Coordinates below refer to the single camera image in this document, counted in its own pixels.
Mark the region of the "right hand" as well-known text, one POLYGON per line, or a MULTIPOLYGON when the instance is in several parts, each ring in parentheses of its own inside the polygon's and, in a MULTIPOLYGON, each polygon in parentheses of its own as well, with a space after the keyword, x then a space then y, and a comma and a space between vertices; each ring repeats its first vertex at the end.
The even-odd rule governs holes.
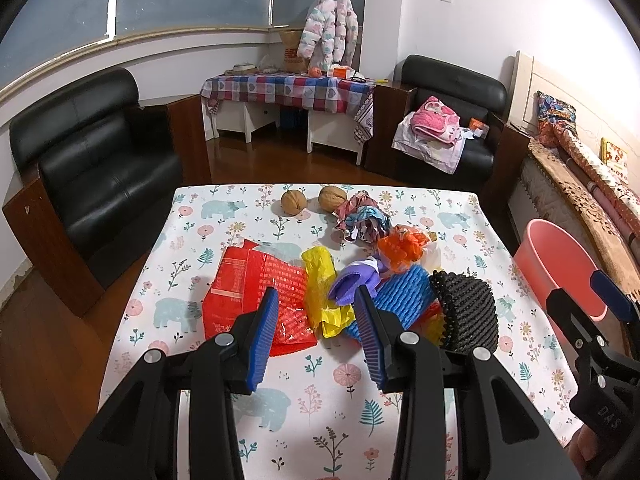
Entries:
POLYGON ((597 456, 599 448, 597 435, 586 425, 574 433, 567 445, 567 455, 582 478, 585 477, 587 464, 597 456))

